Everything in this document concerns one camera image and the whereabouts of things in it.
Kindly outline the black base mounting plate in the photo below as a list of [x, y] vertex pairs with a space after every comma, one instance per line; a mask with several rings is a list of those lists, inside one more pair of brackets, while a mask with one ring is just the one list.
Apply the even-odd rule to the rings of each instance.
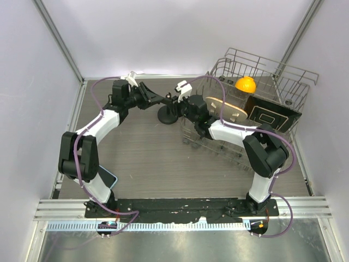
[[134, 223], [189, 224], [197, 223], [204, 217], [207, 223], [241, 222], [243, 217], [277, 217], [276, 200], [269, 199], [264, 207], [254, 210], [252, 204], [238, 198], [178, 198], [178, 199], [118, 199], [110, 207], [121, 212], [112, 214], [92, 201], [85, 201], [86, 218], [119, 218], [127, 223], [133, 218], [132, 211], [139, 215]]

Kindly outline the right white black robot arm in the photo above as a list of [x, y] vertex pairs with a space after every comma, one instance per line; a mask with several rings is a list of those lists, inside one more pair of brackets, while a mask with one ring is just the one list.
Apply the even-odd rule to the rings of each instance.
[[224, 121], [216, 112], [223, 114], [225, 103], [214, 97], [195, 94], [187, 98], [167, 96], [166, 99], [169, 104], [158, 111], [161, 123], [173, 124], [184, 117], [194, 125], [200, 137], [245, 149], [254, 171], [252, 186], [246, 194], [246, 210], [251, 215], [260, 215], [271, 197], [275, 175], [289, 157], [282, 137], [275, 134], [268, 124], [248, 127]]

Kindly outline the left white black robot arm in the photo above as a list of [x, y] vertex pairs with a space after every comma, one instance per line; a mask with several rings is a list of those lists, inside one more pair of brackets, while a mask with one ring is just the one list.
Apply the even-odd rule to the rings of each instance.
[[151, 91], [143, 82], [113, 78], [112, 93], [98, 116], [75, 132], [65, 132], [61, 138], [58, 171], [74, 180], [97, 205], [105, 218], [116, 211], [112, 190], [99, 174], [98, 144], [110, 131], [120, 126], [129, 109], [141, 110], [163, 103], [167, 98]]

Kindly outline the aluminium frame rail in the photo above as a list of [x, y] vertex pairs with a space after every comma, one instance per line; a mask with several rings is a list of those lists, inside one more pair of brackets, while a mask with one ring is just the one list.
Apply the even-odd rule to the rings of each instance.
[[[287, 197], [295, 219], [332, 218], [329, 205], [323, 196]], [[85, 199], [41, 199], [34, 214], [35, 221], [84, 220]]]

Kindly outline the black phone stand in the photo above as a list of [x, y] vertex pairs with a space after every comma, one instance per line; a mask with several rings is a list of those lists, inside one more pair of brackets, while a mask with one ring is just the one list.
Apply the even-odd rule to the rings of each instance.
[[171, 112], [171, 107], [165, 104], [158, 110], [157, 117], [161, 123], [166, 125], [174, 124], [179, 119]]

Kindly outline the orange bowl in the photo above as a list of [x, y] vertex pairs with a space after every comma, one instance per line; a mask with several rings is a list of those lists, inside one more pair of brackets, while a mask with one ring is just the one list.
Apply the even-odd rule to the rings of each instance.
[[244, 76], [236, 81], [235, 88], [245, 93], [255, 93], [257, 85], [253, 78]]

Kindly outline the black square plate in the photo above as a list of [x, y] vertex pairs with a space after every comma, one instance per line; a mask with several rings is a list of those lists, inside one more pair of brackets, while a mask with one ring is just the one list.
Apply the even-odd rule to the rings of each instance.
[[249, 120], [259, 124], [266, 123], [282, 133], [287, 132], [302, 115], [296, 110], [257, 96], [248, 98], [244, 111]]

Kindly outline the phone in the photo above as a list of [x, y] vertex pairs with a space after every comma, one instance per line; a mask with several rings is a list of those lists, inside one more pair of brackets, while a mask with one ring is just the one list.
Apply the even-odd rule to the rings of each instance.
[[108, 171], [101, 165], [99, 166], [98, 174], [101, 177], [104, 184], [106, 184], [106, 186], [109, 187], [109, 189], [112, 189], [118, 181], [116, 175], [114, 175], [112, 172]]

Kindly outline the oval wooden board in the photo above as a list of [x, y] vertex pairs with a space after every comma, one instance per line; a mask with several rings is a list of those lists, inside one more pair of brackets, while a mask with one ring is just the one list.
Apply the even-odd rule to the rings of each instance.
[[229, 103], [223, 103], [218, 98], [206, 97], [204, 100], [210, 115], [220, 117], [222, 111], [222, 119], [224, 121], [237, 123], [243, 122], [248, 118], [248, 114], [243, 109]]

